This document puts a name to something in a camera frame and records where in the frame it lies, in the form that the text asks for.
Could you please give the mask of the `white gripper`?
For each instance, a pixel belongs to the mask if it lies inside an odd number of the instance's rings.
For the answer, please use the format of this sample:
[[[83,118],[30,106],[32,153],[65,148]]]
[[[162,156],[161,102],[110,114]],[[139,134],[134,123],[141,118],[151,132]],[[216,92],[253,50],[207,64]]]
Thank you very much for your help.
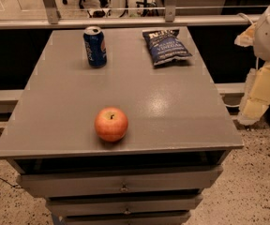
[[[252,68],[247,75],[237,120],[244,126],[250,126],[258,122],[270,106],[270,6],[256,24],[236,37],[234,44],[253,46],[257,57],[269,61],[260,69]]]

